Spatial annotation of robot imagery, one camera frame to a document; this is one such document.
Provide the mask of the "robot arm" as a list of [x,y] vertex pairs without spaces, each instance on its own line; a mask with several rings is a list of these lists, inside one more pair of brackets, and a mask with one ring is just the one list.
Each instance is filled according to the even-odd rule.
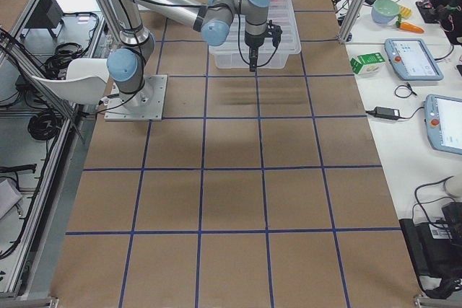
[[245,17],[245,44],[249,47],[245,63],[254,72],[258,64],[258,50],[266,38],[279,47],[281,29],[268,19],[270,0],[130,0],[141,4],[182,25],[200,32],[209,46],[222,45],[229,35],[235,15]]

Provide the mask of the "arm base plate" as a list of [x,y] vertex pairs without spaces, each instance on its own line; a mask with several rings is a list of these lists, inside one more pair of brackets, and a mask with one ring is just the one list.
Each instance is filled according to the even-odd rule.
[[167,75],[144,75],[144,87],[127,103],[131,95],[120,93],[114,82],[111,90],[117,97],[110,98],[108,111],[105,111],[106,121],[144,121],[162,120]]

